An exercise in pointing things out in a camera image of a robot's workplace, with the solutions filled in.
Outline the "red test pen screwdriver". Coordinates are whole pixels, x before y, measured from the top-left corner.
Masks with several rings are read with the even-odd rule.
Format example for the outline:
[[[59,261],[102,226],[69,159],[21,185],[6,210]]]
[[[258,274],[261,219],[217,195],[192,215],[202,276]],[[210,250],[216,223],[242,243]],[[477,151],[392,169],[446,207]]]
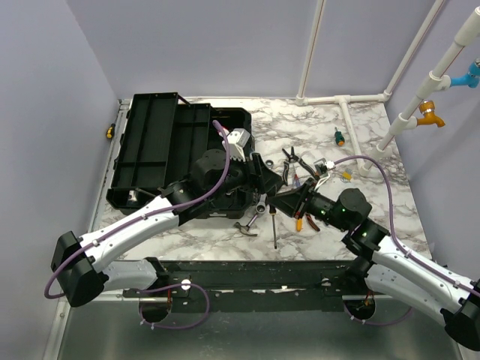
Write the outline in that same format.
[[[293,176],[293,184],[296,188],[299,188],[301,186],[301,183],[299,181],[299,177],[297,175]]]

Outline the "green stubby screwdriver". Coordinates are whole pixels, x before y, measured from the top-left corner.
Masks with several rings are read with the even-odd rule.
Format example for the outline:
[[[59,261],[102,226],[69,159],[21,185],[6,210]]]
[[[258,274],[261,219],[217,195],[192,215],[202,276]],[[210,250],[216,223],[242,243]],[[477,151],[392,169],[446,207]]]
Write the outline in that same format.
[[[345,144],[344,135],[337,127],[334,129],[334,141],[337,146],[343,146]]]

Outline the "black plastic toolbox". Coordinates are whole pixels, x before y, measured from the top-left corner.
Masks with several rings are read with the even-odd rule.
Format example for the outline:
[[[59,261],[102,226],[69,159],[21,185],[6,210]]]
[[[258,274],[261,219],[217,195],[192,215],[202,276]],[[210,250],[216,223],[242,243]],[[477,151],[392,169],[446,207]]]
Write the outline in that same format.
[[[246,109],[191,103],[176,92],[135,94],[126,118],[106,192],[106,201],[123,215],[142,208],[161,189],[186,176],[204,152],[221,149],[213,121],[228,131],[252,130]]]

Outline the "long screwdriver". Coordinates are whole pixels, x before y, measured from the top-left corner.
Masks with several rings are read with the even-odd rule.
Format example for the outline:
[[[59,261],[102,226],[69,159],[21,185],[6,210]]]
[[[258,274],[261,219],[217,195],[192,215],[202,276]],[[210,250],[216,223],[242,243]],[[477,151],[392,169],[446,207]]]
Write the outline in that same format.
[[[278,249],[278,237],[277,237],[277,227],[276,227],[277,210],[273,205],[269,205],[268,207],[269,207],[269,214],[271,215],[274,249],[277,250]]]

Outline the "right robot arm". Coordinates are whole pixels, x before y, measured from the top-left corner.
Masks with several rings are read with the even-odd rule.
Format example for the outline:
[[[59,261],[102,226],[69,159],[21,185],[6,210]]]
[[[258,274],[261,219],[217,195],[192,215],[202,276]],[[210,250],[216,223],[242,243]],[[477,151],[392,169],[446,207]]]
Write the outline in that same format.
[[[400,300],[437,321],[463,347],[479,350],[479,282],[425,258],[371,220],[372,206],[358,188],[332,200],[303,184],[267,203],[291,218],[308,213],[345,234],[346,248],[365,263],[346,273],[350,292],[369,288]]]

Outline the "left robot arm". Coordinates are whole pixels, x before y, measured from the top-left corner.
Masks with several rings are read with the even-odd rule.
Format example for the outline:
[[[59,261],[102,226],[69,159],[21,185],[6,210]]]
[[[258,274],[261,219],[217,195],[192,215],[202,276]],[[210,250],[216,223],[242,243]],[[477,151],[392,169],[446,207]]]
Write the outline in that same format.
[[[199,218],[218,197],[237,190],[272,197],[283,183],[258,153],[237,161],[225,151],[208,150],[182,180],[168,185],[141,209],[94,232],[62,234],[55,245],[48,284],[58,282],[60,295],[73,308],[110,290],[133,288],[159,296],[167,279],[158,261],[117,265],[116,260],[147,239]]]

